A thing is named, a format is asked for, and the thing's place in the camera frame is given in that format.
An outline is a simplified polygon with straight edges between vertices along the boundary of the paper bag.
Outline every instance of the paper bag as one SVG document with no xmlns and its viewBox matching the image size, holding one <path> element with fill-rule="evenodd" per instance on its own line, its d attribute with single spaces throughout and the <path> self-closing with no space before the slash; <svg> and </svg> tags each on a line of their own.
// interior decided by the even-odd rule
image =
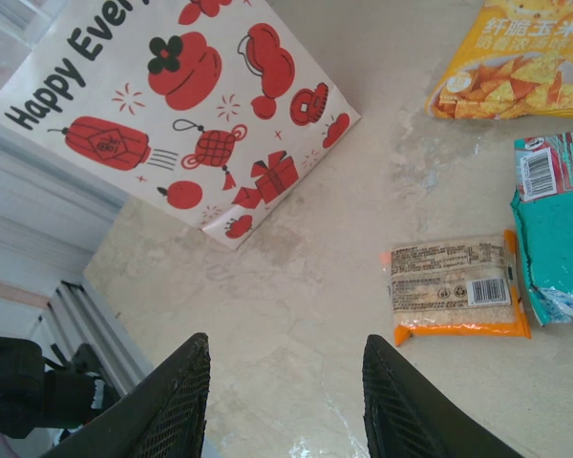
<svg viewBox="0 0 573 458">
<path fill-rule="evenodd" d="M 263 0 L 70 2 L 0 91 L 1 124 L 232 248 L 358 118 Z"/>
</svg>

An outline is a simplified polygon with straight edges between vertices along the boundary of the teal package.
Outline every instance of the teal package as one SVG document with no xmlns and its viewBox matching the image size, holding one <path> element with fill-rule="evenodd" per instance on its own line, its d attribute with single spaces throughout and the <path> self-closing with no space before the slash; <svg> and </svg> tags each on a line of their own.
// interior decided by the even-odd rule
<svg viewBox="0 0 573 458">
<path fill-rule="evenodd" d="M 573 318 L 573 192 L 511 203 L 518 226 L 524 283 L 541 323 Z"/>
</svg>

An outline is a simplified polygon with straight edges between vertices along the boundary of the black object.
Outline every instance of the black object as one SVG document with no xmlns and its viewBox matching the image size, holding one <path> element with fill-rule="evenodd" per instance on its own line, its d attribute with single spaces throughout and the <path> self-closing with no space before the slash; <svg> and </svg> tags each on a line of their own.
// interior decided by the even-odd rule
<svg viewBox="0 0 573 458">
<path fill-rule="evenodd" d="M 115 403 L 90 346 L 66 363 L 44 359 L 34 342 L 0 337 L 0 432 L 24 439 L 36 427 L 80 427 Z M 45 364 L 53 370 L 45 372 Z"/>
<path fill-rule="evenodd" d="M 363 389 L 371 458 L 520 457 L 380 336 L 367 340 Z"/>
<path fill-rule="evenodd" d="M 209 387 L 208 337 L 196 334 L 130 394 L 43 458 L 199 457 Z"/>
</svg>

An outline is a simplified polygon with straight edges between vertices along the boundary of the barcode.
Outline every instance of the barcode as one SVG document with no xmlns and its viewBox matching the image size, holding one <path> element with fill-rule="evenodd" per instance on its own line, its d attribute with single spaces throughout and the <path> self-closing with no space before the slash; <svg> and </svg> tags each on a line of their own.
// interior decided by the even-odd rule
<svg viewBox="0 0 573 458">
<path fill-rule="evenodd" d="M 520 161 L 524 200 L 543 198 L 557 193 L 552 169 L 552 151 L 545 148 L 523 157 Z"/>
<path fill-rule="evenodd" d="M 507 288 L 504 279 L 467 281 L 470 305 L 507 303 Z"/>
</svg>

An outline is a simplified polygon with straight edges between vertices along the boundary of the beige floor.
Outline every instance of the beige floor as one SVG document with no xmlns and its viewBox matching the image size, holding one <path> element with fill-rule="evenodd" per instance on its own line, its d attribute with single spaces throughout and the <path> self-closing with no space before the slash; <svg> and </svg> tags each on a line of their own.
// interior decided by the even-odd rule
<svg viewBox="0 0 573 458">
<path fill-rule="evenodd" d="M 238 252 L 132 201 L 87 275 L 156 364 L 209 334 L 207 431 L 226 458 L 360 458 L 363 347 L 392 334 L 379 253 L 512 227 L 513 139 L 573 121 L 423 114 L 481 0 L 273 3 L 362 121 Z M 573 457 L 573 325 L 533 334 L 402 352 L 525 456 Z"/>
</svg>

